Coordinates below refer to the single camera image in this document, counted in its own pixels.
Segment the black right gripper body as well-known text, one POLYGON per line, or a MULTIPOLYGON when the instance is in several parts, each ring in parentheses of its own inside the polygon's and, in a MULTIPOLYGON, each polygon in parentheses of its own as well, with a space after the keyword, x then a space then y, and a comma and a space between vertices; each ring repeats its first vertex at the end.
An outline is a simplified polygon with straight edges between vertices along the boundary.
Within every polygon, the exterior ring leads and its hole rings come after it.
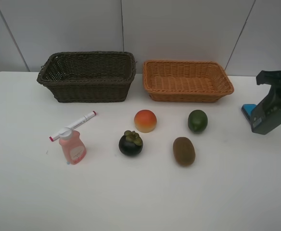
POLYGON ((281 90, 281 70, 278 71, 264 71, 262 70, 256 76, 257 85, 268 84, 276 89, 281 90))

